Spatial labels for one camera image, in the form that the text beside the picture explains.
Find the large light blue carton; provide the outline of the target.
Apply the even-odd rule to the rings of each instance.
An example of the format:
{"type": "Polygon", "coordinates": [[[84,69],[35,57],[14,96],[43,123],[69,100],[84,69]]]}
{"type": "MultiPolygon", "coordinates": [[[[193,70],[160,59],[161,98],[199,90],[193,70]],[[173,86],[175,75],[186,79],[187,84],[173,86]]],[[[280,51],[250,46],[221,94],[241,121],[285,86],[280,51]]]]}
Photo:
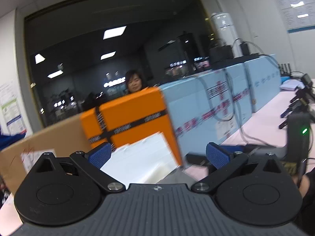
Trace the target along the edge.
{"type": "Polygon", "coordinates": [[[221,144],[252,115],[242,64],[195,74],[159,89],[183,156],[203,155],[209,142],[221,144]]]}

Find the white plastic storage crate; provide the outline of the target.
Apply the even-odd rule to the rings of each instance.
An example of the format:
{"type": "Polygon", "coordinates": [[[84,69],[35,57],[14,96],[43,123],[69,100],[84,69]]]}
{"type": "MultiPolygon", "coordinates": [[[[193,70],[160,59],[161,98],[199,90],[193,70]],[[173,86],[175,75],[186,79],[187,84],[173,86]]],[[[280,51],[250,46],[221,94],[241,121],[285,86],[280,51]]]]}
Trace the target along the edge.
{"type": "Polygon", "coordinates": [[[101,171],[125,185],[155,184],[179,167],[163,133],[119,147],[101,171]]]}

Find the brown cardboard box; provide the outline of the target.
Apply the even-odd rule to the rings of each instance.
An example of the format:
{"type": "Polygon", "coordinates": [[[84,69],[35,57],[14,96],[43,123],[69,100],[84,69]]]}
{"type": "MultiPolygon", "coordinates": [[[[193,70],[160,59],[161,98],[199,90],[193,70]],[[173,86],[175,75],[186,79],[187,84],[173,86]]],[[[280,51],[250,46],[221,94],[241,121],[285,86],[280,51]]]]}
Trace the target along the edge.
{"type": "Polygon", "coordinates": [[[25,176],[44,152],[67,157],[75,151],[87,152],[90,144],[85,137],[80,115],[49,126],[1,151],[1,176],[15,194],[25,176]]]}

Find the orange gift box black ribbon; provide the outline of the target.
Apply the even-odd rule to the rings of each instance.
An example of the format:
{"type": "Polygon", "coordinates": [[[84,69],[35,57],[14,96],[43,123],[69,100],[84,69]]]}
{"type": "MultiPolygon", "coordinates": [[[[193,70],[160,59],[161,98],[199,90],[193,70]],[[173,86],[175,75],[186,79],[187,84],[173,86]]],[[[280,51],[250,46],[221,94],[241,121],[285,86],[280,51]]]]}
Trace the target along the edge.
{"type": "Polygon", "coordinates": [[[157,87],[145,88],[83,112],[80,121],[91,147],[109,142],[117,149],[163,133],[177,163],[183,164],[163,94],[157,87]]]}

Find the black device with green light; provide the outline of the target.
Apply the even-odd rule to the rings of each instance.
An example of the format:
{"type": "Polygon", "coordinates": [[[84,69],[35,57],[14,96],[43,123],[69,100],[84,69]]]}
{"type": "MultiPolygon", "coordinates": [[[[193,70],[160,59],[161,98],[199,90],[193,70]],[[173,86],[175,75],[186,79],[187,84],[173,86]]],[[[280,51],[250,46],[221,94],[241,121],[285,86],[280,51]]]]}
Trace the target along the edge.
{"type": "Polygon", "coordinates": [[[307,112],[292,113],[287,118],[288,162],[300,163],[306,159],[310,143],[310,115],[307,112]]]}

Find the blue plastic bag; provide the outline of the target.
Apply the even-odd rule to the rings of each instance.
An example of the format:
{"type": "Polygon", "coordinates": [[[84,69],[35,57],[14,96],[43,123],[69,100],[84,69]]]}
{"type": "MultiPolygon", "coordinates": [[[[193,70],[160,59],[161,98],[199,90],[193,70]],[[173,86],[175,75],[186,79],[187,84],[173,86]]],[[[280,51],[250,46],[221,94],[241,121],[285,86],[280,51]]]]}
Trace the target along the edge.
{"type": "Polygon", "coordinates": [[[14,135],[7,135],[3,133],[3,130],[1,129],[0,133],[0,150],[4,150],[10,145],[18,142],[19,140],[22,140],[25,138],[27,131],[22,131],[21,133],[17,133],[14,135]]]}

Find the person behind boxes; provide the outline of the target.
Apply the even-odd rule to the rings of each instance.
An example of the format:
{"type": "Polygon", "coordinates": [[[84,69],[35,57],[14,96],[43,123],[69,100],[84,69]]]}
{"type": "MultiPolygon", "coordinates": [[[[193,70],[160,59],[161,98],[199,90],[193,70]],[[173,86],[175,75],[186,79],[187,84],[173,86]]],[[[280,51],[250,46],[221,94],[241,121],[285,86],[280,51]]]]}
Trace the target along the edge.
{"type": "Polygon", "coordinates": [[[129,70],[126,72],[125,85],[128,94],[139,92],[148,87],[146,80],[144,80],[141,73],[137,70],[129,70]]]}

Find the black power adapter box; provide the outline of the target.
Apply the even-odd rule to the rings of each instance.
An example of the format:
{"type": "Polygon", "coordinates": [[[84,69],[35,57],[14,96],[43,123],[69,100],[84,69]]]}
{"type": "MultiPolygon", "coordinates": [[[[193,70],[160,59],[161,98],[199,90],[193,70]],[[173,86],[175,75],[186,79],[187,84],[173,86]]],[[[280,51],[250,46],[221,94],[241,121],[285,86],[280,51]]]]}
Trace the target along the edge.
{"type": "Polygon", "coordinates": [[[209,50],[209,61],[212,65],[234,58],[231,45],[216,46],[209,50]]]}

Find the white water dispenser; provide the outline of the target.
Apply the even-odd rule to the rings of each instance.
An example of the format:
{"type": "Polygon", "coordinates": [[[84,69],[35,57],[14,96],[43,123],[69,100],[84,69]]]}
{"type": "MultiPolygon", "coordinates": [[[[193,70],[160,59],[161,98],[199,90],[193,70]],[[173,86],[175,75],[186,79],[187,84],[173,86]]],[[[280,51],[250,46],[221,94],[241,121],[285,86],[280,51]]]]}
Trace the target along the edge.
{"type": "Polygon", "coordinates": [[[230,14],[227,12],[213,13],[210,19],[215,27],[218,39],[223,41],[224,44],[230,45],[235,58],[242,56],[239,47],[240,38],[230,14]]]}

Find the wall notice board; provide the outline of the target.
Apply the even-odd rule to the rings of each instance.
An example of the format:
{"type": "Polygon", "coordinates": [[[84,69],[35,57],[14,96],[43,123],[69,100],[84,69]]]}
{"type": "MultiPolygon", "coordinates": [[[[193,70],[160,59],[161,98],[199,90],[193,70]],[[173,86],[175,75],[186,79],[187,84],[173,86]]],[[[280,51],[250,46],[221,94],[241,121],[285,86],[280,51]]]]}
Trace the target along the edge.
{"type": "Polygon", "coordinates": [[[314,0],[275,0],[286,31],[314,30],[314,0]]]}

